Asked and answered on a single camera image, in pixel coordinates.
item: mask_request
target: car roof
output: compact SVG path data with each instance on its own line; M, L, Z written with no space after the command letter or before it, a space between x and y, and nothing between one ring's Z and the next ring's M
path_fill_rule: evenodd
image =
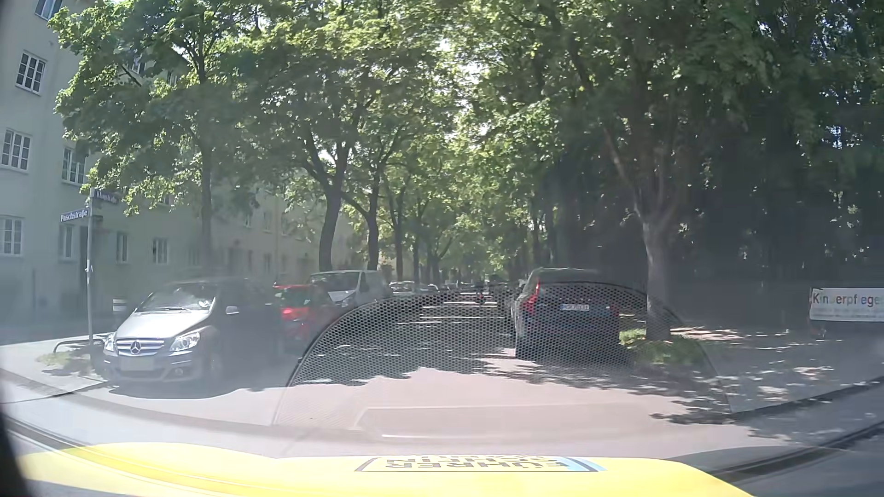
M253 279L242 278L238 276L207 276L205 278L191 278L191 279L180 279L177 281L170 281L166 283L166 285L185 285L189 283L215 283L218 285L224 283L259 283Z
M336 273L336 272L377 272L377 271L372 271L372 270L370 270L370 269L339 269L339 270L336 270L336 271L320 271L320 272L314 272L314 273L311 274L310 276L315 276L315 275L317 275L317 274L332 274L332 273Z
M592 277L598 279L601 272L594 269L582 269L574 267L544 267L534 270L544 283L567 283L569 281L585 281Z

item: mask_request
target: car headlight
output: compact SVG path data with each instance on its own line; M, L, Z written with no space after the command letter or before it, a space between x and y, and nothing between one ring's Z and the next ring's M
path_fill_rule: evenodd
M108 338L104 340L104 350L108 352L113 352L113 342L117 339L117 332L113 332L108 335Z
M200 341L200 332L184 333L175 337L175 341L171 343L170 352L178 352L179 350L187 350L193 348Z

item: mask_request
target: asphalt road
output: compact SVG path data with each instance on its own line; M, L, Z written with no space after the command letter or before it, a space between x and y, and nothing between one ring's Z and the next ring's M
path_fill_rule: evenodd
M514 357L493 302L445 302L329 331L297 358L223 388L100 387L38 397L4 384L6 414L74 443L188 443L269 457L541 454L672 457L785 446L738 424L672 416L727 409L708 386L581 349ZM34 450L19 444L19 450Z

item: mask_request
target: street sign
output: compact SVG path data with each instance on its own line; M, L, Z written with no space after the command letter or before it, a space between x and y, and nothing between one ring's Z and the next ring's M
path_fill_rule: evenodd
M95 198L97 200L112 203L114 205L117 205L119 203L119 197L117 196L117 194L112 192L105 192L104 190L99 190L98 188L91 188L90 194L92 195L92 198Z
M61 222L65 221L73 221L74 219L85 218L89 215L89 207L84 207L82 209L72 210L70 212L66 212L61 215Z

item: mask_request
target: red car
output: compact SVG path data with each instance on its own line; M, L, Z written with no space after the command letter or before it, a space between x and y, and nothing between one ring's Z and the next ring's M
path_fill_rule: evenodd
M341 308L317 285L276 285L273 290L282 309L288 352L302 352L340 316Z

